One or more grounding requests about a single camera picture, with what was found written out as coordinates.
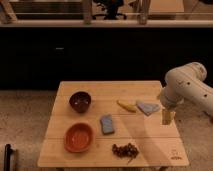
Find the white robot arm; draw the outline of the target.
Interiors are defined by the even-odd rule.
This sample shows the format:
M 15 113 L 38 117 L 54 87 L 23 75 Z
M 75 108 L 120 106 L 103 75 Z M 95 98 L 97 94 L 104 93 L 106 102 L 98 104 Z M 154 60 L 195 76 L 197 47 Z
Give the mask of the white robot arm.
M 163 125 L 171 124 L 175 108 L 185 99 L 200 106 L 213 121 L 213 88 L 204 83 L 206 77 L 207 70 L 199 62 L 175 67 L 166 73 L 166 86 L 159 94 Z

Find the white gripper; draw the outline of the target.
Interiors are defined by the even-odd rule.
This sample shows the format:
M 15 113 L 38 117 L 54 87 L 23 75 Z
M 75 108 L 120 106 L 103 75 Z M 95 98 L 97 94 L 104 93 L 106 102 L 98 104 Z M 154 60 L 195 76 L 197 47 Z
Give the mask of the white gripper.
M 174 92 L 171 88 L 164 87 L 158 95 L 158 98 L 162 106 L 166 108 L 162 110 L 162 124 L 170 125 L 176 114 L 175 111 L 171 110 L 183 103 L 183 97 Z

